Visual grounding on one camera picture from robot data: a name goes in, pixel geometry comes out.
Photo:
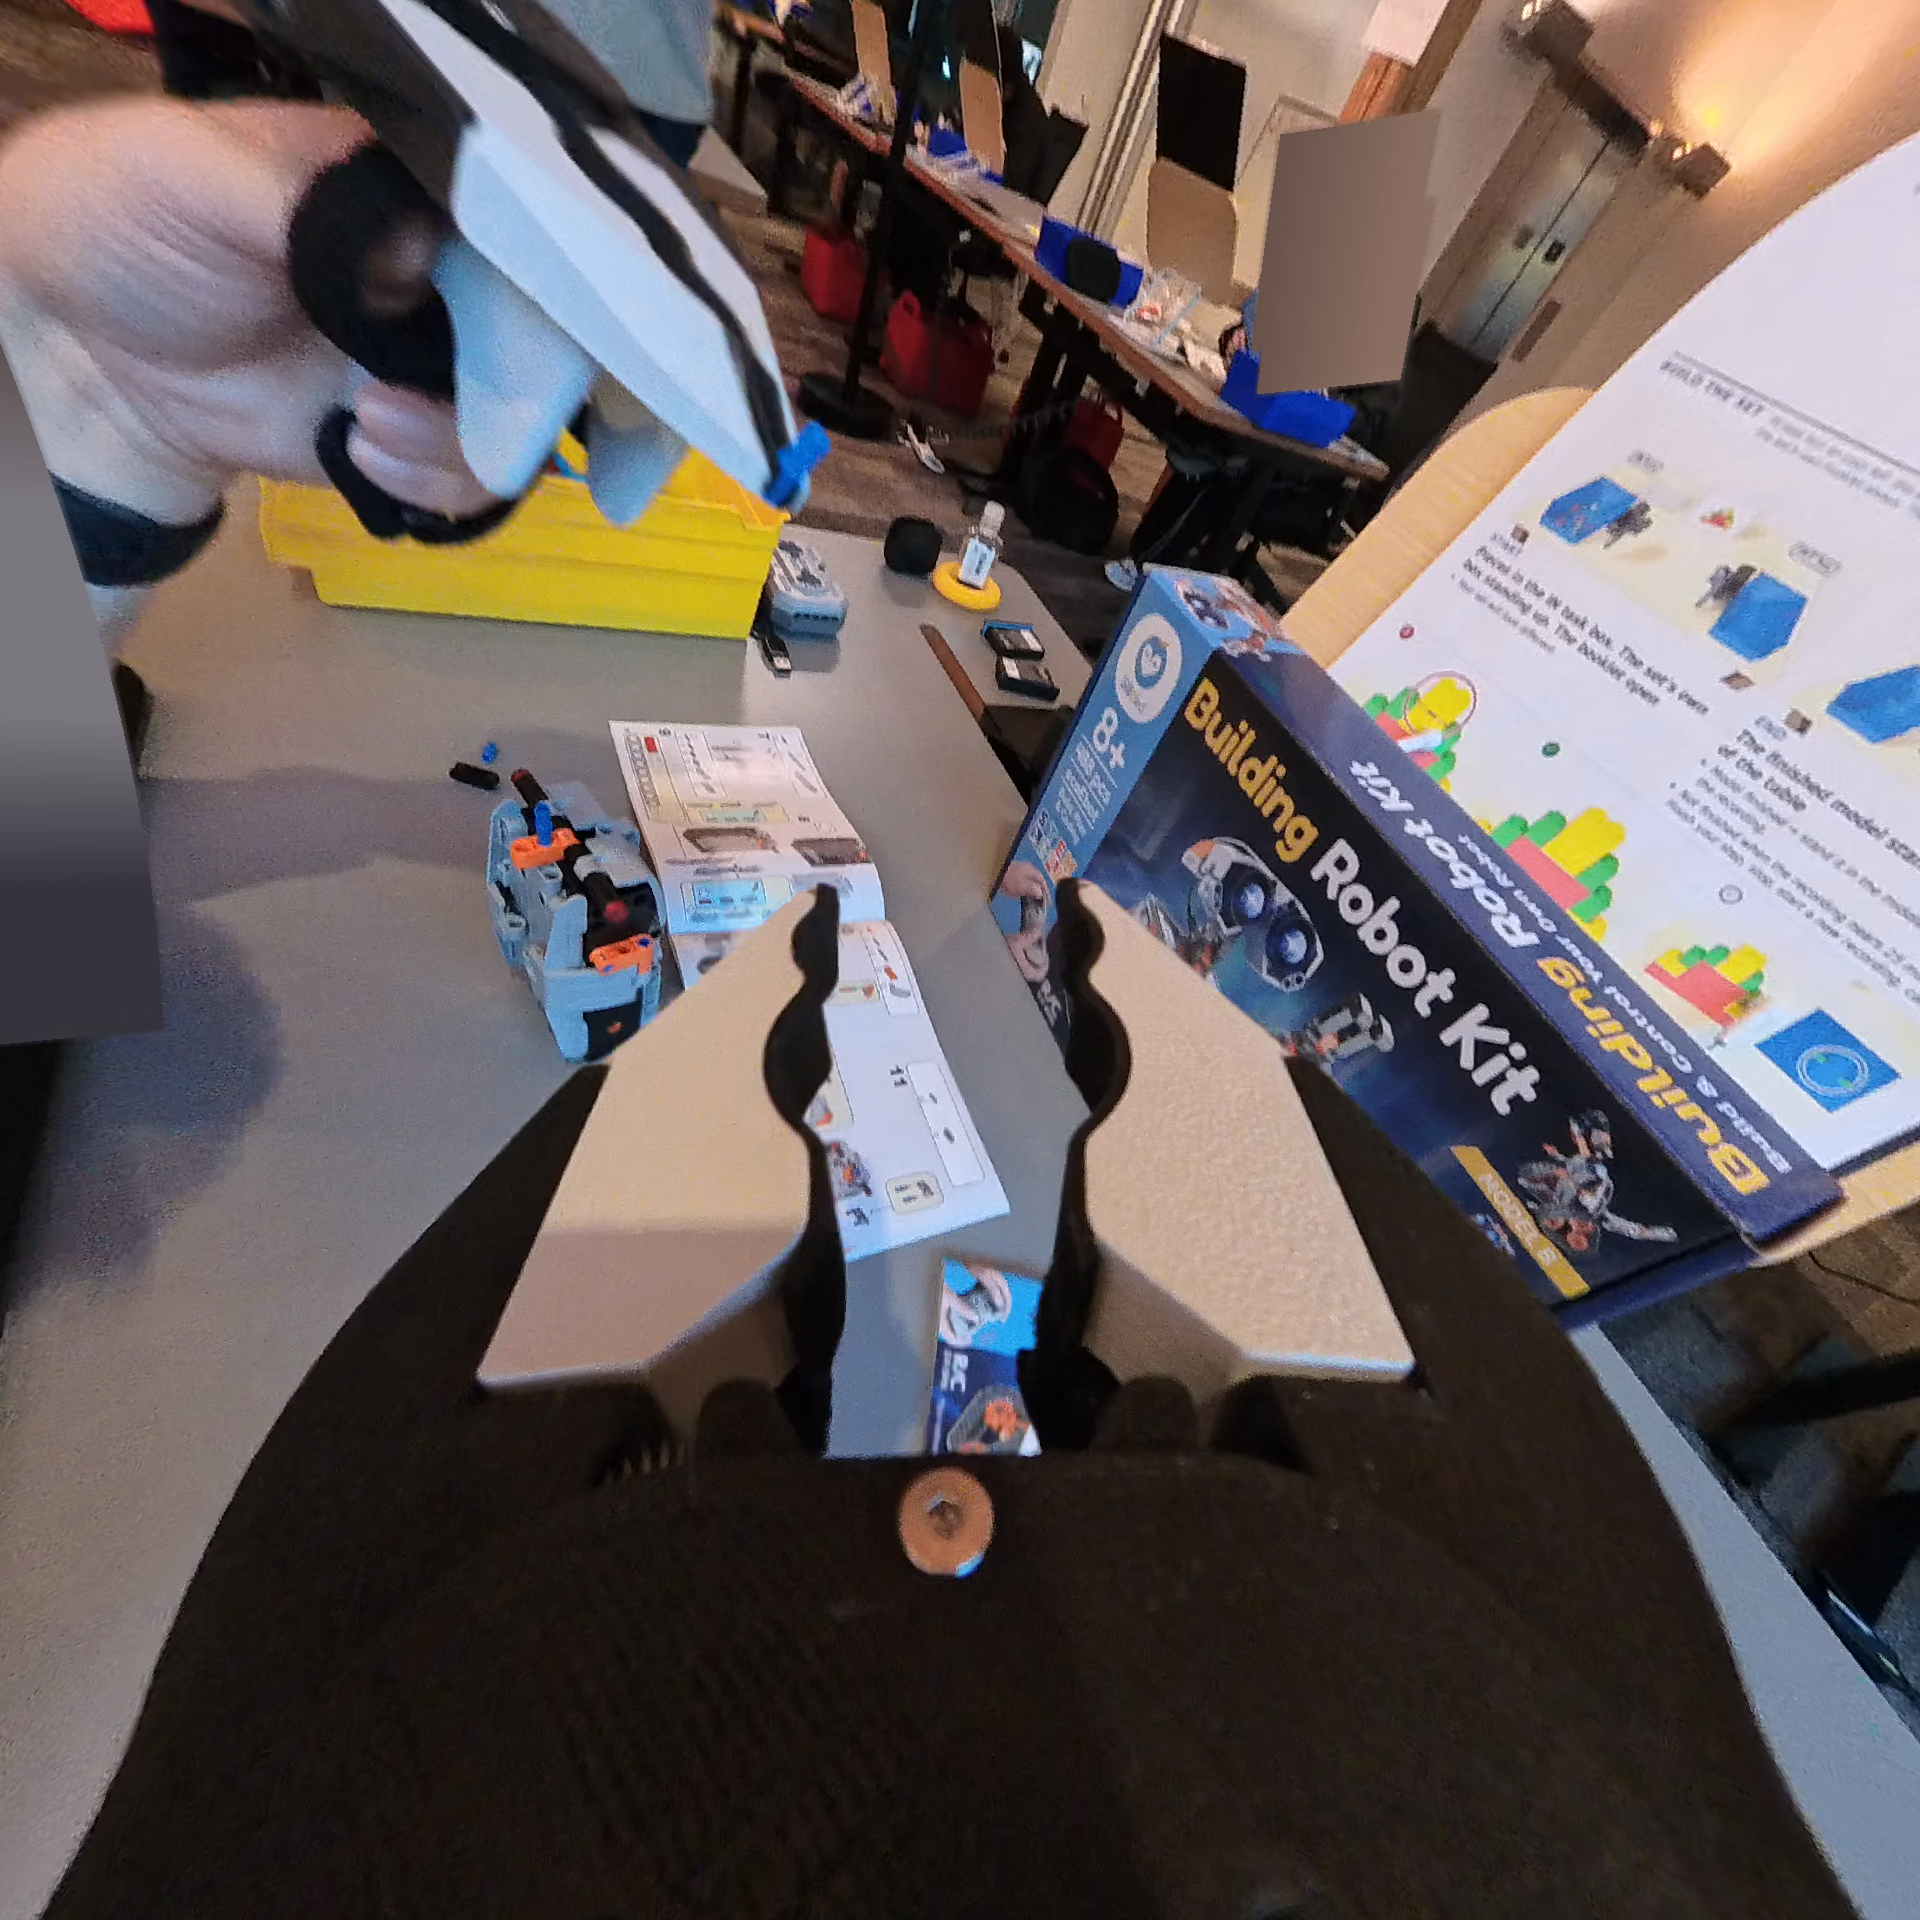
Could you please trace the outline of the small printed leaflet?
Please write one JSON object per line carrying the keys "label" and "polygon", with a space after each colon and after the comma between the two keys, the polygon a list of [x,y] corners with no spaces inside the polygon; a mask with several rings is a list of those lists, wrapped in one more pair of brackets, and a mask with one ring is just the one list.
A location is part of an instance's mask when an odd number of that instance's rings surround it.
{"label": "small printed leaflet", "polygon": [[1042,1452],[1018,1378],[1041,1297],[1038,1277],[982,1259],[943,1261],[924,1452]]}

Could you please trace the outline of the grey toy robot model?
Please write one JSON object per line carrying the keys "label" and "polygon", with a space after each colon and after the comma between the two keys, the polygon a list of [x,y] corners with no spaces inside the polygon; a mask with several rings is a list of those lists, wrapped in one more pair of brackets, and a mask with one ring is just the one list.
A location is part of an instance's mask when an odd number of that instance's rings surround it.
{"label": "grey toy robot model", "polygon": [[490,818],[493,931],[562,1057],[596,1064],[661,1009],[661,879],[635,824],[585,783],[528,769],[508,781]]}

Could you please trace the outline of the long background table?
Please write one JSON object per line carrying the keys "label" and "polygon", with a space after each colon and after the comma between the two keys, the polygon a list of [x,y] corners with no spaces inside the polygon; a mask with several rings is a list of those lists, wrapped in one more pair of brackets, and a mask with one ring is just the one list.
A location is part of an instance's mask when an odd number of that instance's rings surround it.
{"label": "long background table", "polygon": [[[806,112],[850,143],[861,161],[876,161],[882,172],[890,140],[845,112],[831,87],[806,76],[789,76],[785,89],[789,105],[782,110],[782,134],[793,134],[794,115]],[[912,182],[924,200],[943,204],[963,228],[989,239],[1021,275],[1021,313],[1041,333],[1041,351],[1015,410],[1016,423],[1008,427],[1010,440],[989,477],[990,490],[1003,491],[1018,477],[1026,456],[1018,438],[1038,434],[1052,406],[1069,406],[1079,395],[1072,373],[1101,386],[1159,440],[1203,443],[1247,462],[1258,477],[1266,477],[1277,463],[1298,463],[1337,472],[1350,481],[1385,480],[1387,465],[1349,438],[1309,446],[1255,427],[1226,408],[1199,372],[1149,348],[1113,305],[1086,300],[1047,273],[1035,257],[1041,213],[1031,201],[974,182],[917,147],[908,147],[906,168],[904,182]]]}

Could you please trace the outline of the grey desk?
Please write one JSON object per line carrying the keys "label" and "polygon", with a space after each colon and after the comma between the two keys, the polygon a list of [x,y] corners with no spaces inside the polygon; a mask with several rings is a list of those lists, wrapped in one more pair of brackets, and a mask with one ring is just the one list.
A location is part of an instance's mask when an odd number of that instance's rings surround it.
{"label": "grey desk", "polygon": [[565,1064],[483,899],[497,741],[624,801],[615,717],[791,723],[890,918],[1035,1272],[1083,1116],[986,890],[1024,803],[920,633],[924,588],[812,534],[850,590],[791,677],[754,642],[341,611],[253,508],[147,614],[165,1025],[74,1054],[4,1332],[4,1915],[99,1809],[189,1573],[324,1335]]}

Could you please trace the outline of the metal elevator door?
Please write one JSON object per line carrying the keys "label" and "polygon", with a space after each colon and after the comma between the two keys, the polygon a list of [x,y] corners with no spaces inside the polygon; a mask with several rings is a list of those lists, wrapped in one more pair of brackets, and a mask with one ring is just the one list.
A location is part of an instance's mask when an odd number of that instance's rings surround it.
{"label": "metal elevator door", "polygon": [[1638,156],[1560,92],[1529,114],[1515,152],[1451,311],[1453,346],[1488,366],[1521,337]]}

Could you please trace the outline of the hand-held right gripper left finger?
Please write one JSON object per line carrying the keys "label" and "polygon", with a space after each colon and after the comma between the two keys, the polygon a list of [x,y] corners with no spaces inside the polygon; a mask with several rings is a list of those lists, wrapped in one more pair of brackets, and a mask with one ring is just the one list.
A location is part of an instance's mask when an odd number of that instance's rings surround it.
{"label": "hand-held right gripper left finger", "polygon": [[833,886],[806,890],[613,1055],[483,1387],[637,1382],[690,1434],[717,1387],[754,1382],[826,1452],[848,1263],[808,1110],[841,920]]}

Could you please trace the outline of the blue robot kit box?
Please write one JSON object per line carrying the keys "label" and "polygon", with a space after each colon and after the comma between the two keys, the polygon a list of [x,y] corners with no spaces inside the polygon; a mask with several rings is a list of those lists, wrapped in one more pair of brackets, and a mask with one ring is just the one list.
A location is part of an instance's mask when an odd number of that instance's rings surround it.
{"label": "blue robot kit box", "polygon": [[1069,1041],[1088,882],[1322,1070],[1550,1305],[1719,1280],[1843,1183],[1237,584],[1149,570],[992,918]]}

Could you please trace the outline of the blue grey battery box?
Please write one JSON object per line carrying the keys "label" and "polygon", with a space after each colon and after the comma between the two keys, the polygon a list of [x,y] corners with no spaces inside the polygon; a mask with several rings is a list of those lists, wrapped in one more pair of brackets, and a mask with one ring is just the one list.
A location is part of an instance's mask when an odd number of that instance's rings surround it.
{"label": "blue grey battery box", "polygon": [[794,534],[781,535],[773,551],[763,614],[785,642],[828,642],[841,635],[850,601],[823,551]]}

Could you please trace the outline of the black bag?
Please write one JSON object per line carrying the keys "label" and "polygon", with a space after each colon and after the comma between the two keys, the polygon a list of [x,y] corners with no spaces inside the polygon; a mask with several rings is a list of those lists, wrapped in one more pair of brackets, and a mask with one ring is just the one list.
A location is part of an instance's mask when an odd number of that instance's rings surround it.
{"label": "black bag", "polygon": [[1109,465],[1080,443],[1060,442],[1024,458],[1015,508],[1032,537],[1103,560],[1120,518],[1120,496]]}

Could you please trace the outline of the black floor stand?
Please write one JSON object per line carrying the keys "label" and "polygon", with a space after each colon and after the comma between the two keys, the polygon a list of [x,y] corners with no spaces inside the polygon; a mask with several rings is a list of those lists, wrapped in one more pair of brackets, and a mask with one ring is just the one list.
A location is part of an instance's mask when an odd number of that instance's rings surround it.
{"label": "black floor stand", "polygon": [[856,21],[866,19],[876,28],[879,45],[885,49],[893,47],[895,25],[903,24],[908,32],[906,57],[901,69],[885,76],[887,85],[881,89],[881,96],[893,102],[890,134],[879,175],[879,198],[866,246],[869,261],[848,332],[845,367],[839,375],[826,369],[805,373],[798,381],[796,401],[801,412],[828,434],[856,442],[879,442],[888,434],[895,410],[864,381],[864,369],[879,339],[882,293],[888,280],[895,225],[908,172],[906,158],[914,140],[935,17],[922,10],[922,3],[906,2],[859,3],[852,14]]}

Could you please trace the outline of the yellow plastic bin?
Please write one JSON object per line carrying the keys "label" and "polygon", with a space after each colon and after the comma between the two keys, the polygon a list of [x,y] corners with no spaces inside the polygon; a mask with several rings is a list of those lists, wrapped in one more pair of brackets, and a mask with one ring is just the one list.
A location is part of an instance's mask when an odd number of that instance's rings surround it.
{"label": "yellow plastic bin", "polygon": [[635,526],[571,470],[484,539],[374,539],[328,487],[258,483],[269,558],[332,607],[745,639],[789,516],[689,451]]}

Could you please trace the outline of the instruction booklet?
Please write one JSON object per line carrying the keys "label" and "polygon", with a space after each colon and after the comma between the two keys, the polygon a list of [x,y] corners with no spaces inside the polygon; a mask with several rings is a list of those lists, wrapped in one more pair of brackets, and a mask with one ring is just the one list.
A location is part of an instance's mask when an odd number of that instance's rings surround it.
{"label": "instruction booklet", "polygon": [[1008,1215],[881,872],[805,733],[664,721],[610,733],[682,987],[794,897],[839,891],[831,1070],[806,1120],[826,1148],[846,1257]]}

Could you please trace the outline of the person's left hand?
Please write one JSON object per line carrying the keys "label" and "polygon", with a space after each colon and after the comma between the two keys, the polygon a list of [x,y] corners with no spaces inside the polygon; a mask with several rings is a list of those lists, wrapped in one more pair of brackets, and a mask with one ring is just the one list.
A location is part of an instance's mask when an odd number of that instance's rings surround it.
{"label": "person's left hand", "polygon": [[295,212],[370,137],[348,107],[141,94],[9,134],[4,350],[54,477],[196,526],[242,475],[319,486],[320,426],[350,408],[350,458],[383,490],[493,508],[452,406],[363,377],[295,293]]}

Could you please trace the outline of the blue bin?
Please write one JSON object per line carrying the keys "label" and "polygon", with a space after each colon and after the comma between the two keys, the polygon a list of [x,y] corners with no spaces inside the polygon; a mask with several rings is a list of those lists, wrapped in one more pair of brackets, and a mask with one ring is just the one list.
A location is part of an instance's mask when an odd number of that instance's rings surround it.
{"label": "blue bin", "polygon": [[1032,255],[1047,275],[1101,305],[1129,308],[1141,295],[1143,264],[1062,217],[1045,215]]}
{"label": "blue bin", "polygon": [[1220,401],[1265,434],[1329,447],[1356,420],[1356,401],[1320,389],[1260,391],[1260,354],[1238,348],[1226,366]]}

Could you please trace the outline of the brown wooden strip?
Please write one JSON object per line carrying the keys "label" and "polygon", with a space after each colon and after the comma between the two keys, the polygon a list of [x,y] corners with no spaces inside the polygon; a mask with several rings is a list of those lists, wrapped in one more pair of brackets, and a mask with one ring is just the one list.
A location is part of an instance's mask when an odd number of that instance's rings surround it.
{"label": "brown wooden strip", "polygon": [[943,673],[946,676],[953,690],[961,697],[963,705],[973,715],[973,721],[982,732],[986,732],[990,704],[981,692],[981,687],[976,686],[963,658],[955,651],[946,633],[932,621],[922,621],[920,633],[924,637],[926,647],[932,651],[935,659],[939,661]]}

